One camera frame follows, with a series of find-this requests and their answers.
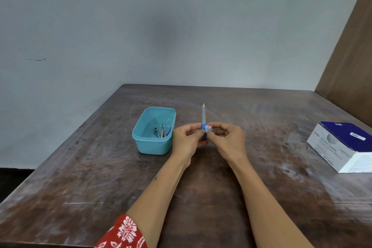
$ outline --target white wall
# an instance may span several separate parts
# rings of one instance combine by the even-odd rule
[[[0,0],[0,167],[37,167],[124,83],[314,90],[355,1]]]

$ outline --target blue plastic container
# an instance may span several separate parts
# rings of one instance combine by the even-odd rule
[[[164,155],[172,144],[174,122],[176,121],[176,111],[165,107],[148,107],[138,119],[132,133],[136,141],[138,151],[143,154]],[[160,135],[161,124],[164,127],[165,138],[158,138],[154,133],[157,128]]]

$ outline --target person's left hand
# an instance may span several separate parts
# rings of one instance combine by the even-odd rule
[[[202,123],[187,124],[175,128],[173,130],[172,156],[182,159],[185,162],[185,166],[188,167],[196,148],[208,144],[207,139],[201,140],[203,136]]]

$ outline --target red sleeve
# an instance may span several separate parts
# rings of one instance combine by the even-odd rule
[[[95,248],[147,248],[142,233],[133,220],[121,215]]]

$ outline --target brown wooden panel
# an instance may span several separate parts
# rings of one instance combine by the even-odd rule
[[[358,0],[315,89],[372,126],[372,0]]]
[[[170,155],[138,152],[142,111],[174,108],[181,126],[202,120],[203,103],[207,120],[244,128],[253,167],[315,248],[372,247],[372,174],[338,174],[306,143],[322,120],[371,128],[312,91],[153,85],[121,86],[0,204],[0,247],[93,246]],[[255,247],[239,183],[212,144],[184,172],[158,247]]]

